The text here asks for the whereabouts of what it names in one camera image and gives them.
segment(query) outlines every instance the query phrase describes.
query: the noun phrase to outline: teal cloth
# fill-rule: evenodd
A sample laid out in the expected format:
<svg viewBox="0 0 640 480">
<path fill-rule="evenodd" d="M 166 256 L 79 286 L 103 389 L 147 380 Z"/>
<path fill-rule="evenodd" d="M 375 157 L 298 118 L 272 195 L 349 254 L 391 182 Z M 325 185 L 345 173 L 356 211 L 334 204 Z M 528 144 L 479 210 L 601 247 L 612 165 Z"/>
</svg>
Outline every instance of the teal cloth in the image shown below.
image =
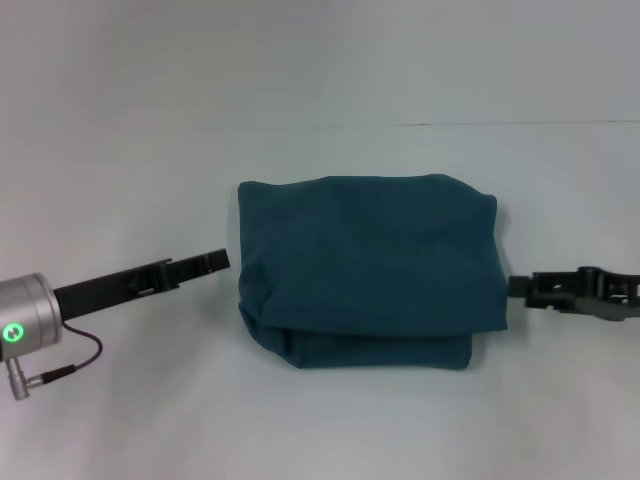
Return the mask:
<svg viewBox="0 0 640 480">
<path fill-rule="evenodd" d="M 445 175 L 328 177 L 238 189 L 240 311 L 299 368 L 462 369 L 504 330 L 496 199 Z"/>
</svg>

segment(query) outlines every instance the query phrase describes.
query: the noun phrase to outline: white backdrop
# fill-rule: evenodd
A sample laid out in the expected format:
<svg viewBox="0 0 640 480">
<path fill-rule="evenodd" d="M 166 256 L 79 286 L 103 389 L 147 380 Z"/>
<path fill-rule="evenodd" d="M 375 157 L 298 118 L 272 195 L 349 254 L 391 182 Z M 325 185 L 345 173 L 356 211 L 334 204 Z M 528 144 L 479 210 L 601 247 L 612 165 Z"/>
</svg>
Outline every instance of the white backdrop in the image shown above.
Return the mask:
<svg viewBox="0 0 640 480">
<path fill-rule="evenodd" d="M 640 323 L 510 304 L 471 368 L 304 372 L 236 305 L 239 182 L 446 173 L 507 273 L 639 273 L 640 8 L 585 0 L 1 0 L 0 276 L 54 287 L 227 247 L 74 321 L 14 403 L 12 479 L 636 479 Z M 67 335 L 28 374 L 87 358 Z"/>
</svg>

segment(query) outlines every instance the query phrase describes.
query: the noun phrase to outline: robotic arm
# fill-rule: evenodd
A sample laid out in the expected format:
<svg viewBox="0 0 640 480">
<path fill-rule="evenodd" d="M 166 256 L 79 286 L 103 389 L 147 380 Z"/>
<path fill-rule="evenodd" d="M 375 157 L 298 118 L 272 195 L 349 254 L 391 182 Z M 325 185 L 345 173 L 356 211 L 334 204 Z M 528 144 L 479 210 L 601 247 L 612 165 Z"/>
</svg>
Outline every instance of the robotic arm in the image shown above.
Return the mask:
<svg viewBox="0 0 640 480">
<path fill-rule="evenodd" d="M 0 282 L 0 361 L 7 364 L 15 399 L 28 398 L 30 389 L 74 373 L 102 352 L 97 337 L 67 326 L 67 320 L 168 292 L 182 282 L 228 267 L 227 252 L 217 250 L 179 262 L 162 260 L 56 290 L 39 273 Z M 60 342 L 63 328 L 95 340 L 96 355 L 80 365 L 25 378 L 18 357 Z"/>
</svg>

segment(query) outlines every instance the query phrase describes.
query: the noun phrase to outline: black metal bracket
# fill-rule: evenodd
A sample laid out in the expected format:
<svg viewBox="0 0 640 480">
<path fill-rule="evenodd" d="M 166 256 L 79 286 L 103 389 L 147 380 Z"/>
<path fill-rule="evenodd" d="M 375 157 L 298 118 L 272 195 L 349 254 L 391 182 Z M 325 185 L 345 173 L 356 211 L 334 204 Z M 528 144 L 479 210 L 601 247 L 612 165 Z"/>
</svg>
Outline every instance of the black metal bracket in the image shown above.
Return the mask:
<svg viewBox="0 0 640 480">
<path fill-rule="evenodd" d="M 179 262 L 171 259 L 54 290 L 62 320 L 179 288 L 180 283 L 229 268 L 226 250 Z"/>
<path fill-rule="evenodd" d="M 510 277 L 508 295 L 524 298 L 527 308 L 553 308 L 615 322 L 640 317 L 640 275 L 619 275 L 597 267 Z"/>
</svg>

